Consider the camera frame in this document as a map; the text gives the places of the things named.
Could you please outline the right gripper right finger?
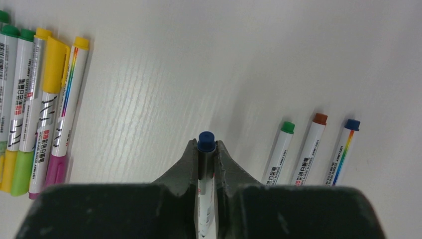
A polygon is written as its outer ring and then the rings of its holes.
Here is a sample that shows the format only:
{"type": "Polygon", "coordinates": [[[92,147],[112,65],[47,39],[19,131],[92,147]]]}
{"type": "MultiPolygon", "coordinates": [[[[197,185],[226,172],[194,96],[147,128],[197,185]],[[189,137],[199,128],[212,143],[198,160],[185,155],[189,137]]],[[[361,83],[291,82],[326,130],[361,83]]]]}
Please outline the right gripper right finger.
{"type": "Polygon", "coordinates": [[[350,187],[265,186],[216,143],[219,239],[383,239],[364,194],[350,187]]]}

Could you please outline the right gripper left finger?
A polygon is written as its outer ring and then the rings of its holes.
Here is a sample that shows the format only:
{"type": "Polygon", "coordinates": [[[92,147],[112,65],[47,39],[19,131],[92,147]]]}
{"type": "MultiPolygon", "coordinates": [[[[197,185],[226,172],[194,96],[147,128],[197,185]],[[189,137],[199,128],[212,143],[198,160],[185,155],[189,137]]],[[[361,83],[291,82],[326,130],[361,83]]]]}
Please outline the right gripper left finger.
{"type": "Polygon", "coordinates": [[[151,183],[61,184],[33,202],[18,239],[195,239],[198,149],[151,183]]]}

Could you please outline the marker with dark green cap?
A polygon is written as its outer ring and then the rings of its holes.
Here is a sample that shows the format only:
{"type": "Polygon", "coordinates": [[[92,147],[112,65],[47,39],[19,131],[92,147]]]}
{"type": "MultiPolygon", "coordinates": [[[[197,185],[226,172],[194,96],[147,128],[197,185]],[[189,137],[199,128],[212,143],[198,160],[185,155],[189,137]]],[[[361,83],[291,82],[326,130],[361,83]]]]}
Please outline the marker with dark green cap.
{"type": "Polygon", "coordinates": [[[288,148],[294,135],[294,128],[295,125],[292,122],[283,122],[268,167],[261,180],[262,184],[269,186],[277,184],[288,148]]]}

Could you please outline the marker with black cap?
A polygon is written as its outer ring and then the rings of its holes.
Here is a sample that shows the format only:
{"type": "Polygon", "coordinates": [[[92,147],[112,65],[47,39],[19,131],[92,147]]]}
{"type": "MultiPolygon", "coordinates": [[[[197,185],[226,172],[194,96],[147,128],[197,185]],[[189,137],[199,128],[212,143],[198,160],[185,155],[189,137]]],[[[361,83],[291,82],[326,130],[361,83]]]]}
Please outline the marker with black cap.
{"type": "Polygon", "coordinates": [[[204,131],[198,138],[198,234],[204,238],[214,217],[214,134],[204,131]]]}

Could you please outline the marker with purple cap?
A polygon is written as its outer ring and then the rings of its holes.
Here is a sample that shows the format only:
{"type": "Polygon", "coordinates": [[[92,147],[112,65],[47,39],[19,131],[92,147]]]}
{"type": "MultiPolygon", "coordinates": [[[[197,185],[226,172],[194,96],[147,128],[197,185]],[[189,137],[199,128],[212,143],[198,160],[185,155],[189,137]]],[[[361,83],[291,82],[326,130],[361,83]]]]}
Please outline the marker with purple cap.
{"type": "Polygon", "coordinates": [[[67,150],[70,144],[88,53],[89,40],[79,36],[75,37],[70,52],[66,81],[61,93],[61,104],[57,116],[45,187],[61,184],[65,181],[67,150]]]}

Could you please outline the marker with blue cap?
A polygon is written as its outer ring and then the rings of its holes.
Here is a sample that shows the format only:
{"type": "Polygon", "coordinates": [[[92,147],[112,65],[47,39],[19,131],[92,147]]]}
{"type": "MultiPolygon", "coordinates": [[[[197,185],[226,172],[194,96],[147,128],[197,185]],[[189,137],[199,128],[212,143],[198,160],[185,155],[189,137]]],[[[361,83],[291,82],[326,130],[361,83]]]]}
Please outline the marker with blue cap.
{"type": "Polygon", "coordinates": [[[339,184],[345,173],[345,168],[349,162],[356,137],[360,130],[361,122],[356,119],[348,119],[341,132],[335,154],[329,165],[325,178],[326,186],[336,186],[339,184]]]}

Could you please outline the marker with lime cap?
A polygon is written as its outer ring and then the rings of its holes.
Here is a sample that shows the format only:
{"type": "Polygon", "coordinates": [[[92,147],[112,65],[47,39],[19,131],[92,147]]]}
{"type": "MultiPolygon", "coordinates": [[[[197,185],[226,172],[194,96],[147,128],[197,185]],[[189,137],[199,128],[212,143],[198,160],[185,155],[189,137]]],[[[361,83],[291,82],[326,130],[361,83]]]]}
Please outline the marker with lime cap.
{"type": "Polygon", "coordinates": [[[42,100],[37,127],[34,162],[29,184],[29,198],[35,200],[43,191],[51,152],[58,97],[67,78],[70,47],[49,36],[44,52],[42,100]]]}

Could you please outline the marker with yellow cap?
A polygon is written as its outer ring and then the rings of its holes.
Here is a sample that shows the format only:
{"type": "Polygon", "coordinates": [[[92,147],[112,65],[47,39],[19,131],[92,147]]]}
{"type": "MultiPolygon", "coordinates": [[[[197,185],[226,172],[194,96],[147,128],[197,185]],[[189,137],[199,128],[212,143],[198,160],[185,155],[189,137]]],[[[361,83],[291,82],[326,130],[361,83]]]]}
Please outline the marker with yellow cap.
{"type": "Polygon", "coordinates": [[[25,95],[22,137],[10,193],[12,196],[24,195],[29,190],[42,99],[45,43],[51,35],[50,30],[41,27],[36,29],[34,35],[28,88],[25,95]]]}

